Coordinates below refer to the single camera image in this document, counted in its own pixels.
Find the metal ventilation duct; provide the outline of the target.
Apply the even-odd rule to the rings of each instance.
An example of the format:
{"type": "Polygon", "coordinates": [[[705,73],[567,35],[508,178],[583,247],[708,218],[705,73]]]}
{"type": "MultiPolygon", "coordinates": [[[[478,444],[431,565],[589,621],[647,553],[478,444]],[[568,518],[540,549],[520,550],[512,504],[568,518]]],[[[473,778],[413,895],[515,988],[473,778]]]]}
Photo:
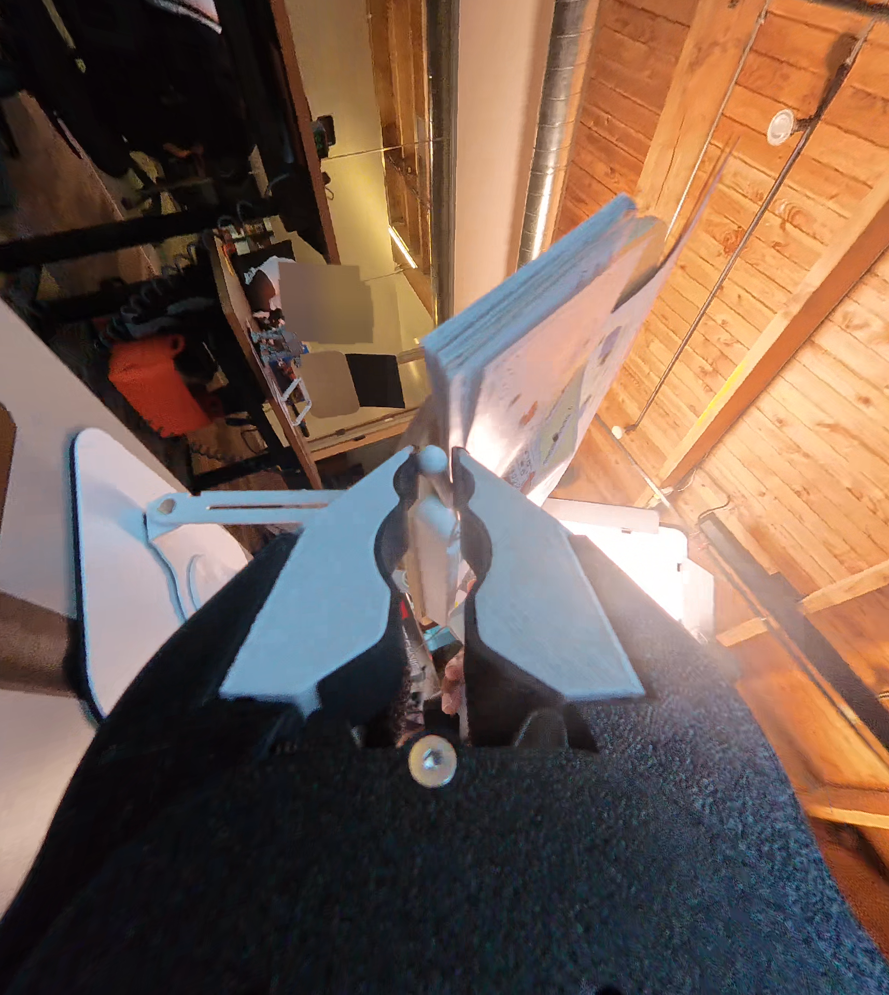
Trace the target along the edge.
{"type": "Polygon", "coordinates": [[[557,1],[553,8],[518,267],[535,260],[555,239],[599,7],[599,1],[557,1]]]}

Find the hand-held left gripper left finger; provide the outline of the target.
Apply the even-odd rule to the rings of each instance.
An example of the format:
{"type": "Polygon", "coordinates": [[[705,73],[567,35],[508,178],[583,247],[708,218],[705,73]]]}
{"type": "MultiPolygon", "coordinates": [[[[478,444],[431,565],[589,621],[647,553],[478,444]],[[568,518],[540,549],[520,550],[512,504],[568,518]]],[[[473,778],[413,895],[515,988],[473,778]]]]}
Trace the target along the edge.
{"type": "Polygon", "coordinates": [[[379,715],[407,662],[393,573],[410,545],[418,467],[408,447],[301,532],[223,680],[227,700],[300,715],[379,715]]]}

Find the toy instruction booklet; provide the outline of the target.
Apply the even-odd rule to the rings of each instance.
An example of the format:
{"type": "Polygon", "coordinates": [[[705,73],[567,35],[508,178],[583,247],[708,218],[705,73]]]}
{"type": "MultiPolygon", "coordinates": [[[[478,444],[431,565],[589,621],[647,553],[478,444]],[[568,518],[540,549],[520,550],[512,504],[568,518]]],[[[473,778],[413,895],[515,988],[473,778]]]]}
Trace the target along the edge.
{"type": "Polygon", "coordinates": [[[620,194],[421,341],[429,440],[542,505],[575,458],[721,179],[672,242],[620,194]]]}

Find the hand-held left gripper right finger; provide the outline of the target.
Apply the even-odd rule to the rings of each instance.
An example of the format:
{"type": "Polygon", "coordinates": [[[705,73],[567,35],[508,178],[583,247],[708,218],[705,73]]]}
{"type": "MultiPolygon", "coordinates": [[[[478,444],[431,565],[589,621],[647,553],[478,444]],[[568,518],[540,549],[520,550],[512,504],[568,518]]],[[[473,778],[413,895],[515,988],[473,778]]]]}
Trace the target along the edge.
{"type": "Polygon", "coordinates": [[[463,448],[451,453],[462,554],[465,675],[517,678],[565,703],[639,700],[644,687],[560,521],[463,448]]]}

